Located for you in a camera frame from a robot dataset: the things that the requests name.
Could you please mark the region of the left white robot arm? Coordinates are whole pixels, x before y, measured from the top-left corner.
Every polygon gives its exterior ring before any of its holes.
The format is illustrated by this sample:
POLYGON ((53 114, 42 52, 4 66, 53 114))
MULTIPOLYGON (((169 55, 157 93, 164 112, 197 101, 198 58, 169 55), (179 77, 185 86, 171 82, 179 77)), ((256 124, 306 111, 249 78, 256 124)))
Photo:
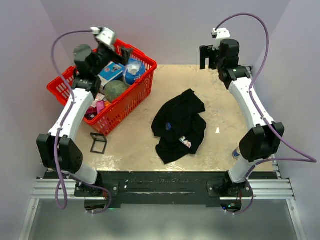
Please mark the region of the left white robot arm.
POLYGON ((117 54, 111 45, 100 43, 96 51, 81 44, 73 51, 75 70, 70 97, 55 125, 47 134, 40 134, 36 143, 44 167, 71 174, 86 183, 86 191, 99 196, 104 184, 98 172, 83 162, 83 154, 75 144, 80 124, 101 87, 100 72, 110 63, 125 66, 133 49, 122 47, 117 54))

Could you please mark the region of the black printed t-shirt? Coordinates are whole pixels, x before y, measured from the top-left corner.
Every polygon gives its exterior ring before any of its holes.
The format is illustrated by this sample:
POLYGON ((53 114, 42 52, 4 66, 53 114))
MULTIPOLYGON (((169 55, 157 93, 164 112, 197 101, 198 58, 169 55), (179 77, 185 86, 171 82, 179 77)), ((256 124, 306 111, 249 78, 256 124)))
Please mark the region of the black printed t-shirt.
POLYGON ((155 137, 160 138, 155 150, 165 165, 197 153, 207 127, 206 121, 200 116, 205 111, 205 104, 192 89, 184 91, 160 108, 151 130, 155 137), (166 123, 171 124, 170 131, 166 131, 166 123))

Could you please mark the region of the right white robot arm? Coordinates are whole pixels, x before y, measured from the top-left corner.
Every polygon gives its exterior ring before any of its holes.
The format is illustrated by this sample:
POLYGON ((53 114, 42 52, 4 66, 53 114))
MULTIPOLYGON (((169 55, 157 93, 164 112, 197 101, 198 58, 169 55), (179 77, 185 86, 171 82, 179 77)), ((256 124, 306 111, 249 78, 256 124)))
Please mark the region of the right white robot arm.
POLYGON ((199 67, 218 71, 218 77, 233 95, 244 116, 248 132, 239 142, 239 157, 228 170, 222 184, 215 189, 222 196, 233 197, 246 186, 253 167, 269 159, 280 146, 276 136, 282 136, 285 127, 275 122, 266 112, 255 89, 251 86, 249 70, 239 65, 240 44, 234 39, 223 39, 218 48, 202 45, 199 48, 199 67))

